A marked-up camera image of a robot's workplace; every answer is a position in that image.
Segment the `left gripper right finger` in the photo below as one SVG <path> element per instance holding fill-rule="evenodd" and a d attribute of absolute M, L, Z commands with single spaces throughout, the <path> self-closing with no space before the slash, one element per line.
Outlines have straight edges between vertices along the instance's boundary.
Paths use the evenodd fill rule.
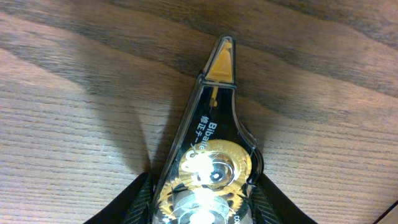
<path fill-rule="evenodd" d="M 265 174 L 249 201 L 255 224 L 317 224 L 299 209 Z"/>

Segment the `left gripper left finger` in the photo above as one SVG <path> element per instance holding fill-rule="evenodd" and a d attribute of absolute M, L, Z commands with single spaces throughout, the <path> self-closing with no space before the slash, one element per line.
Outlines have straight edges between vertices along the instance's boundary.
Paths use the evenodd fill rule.
<path fill-rule="evenodd" d="M 85 224 L 150 223 L 153 196 L 152 176 L 142 173 Z"/>

